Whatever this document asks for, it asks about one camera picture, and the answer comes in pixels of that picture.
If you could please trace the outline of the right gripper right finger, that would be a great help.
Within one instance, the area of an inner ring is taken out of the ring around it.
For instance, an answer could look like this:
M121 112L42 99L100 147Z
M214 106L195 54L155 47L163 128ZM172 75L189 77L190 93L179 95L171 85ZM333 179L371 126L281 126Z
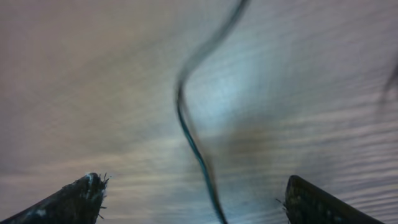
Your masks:
M289 177L283 205L290 224L383 224L298 175Z

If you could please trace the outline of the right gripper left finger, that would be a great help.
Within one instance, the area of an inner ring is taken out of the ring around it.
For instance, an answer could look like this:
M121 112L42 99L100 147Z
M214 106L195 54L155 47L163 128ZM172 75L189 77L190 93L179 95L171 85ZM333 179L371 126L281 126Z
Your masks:
M95 224L109 178L90 172L1 224Z

